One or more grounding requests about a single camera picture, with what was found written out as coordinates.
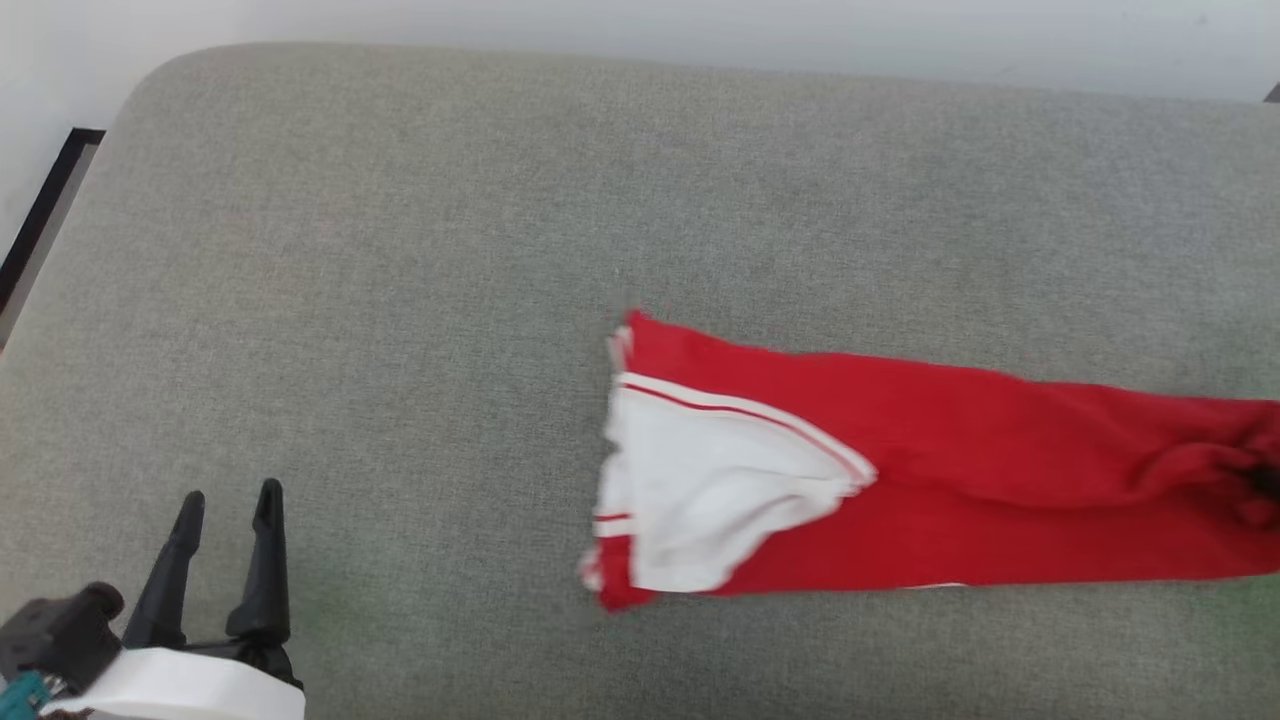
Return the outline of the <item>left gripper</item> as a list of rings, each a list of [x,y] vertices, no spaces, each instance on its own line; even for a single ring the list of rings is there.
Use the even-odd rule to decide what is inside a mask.
[[[40,651],[40,671],[61,691],[44,710],[128,719],[302,719],[306,694],[291,638],[284,492],[262,482],[253,550],[241,602],[227,618],[232,641],[188,644],[183,632],[189,564],[204,532],[206,500],[189,492],[122,637]]]

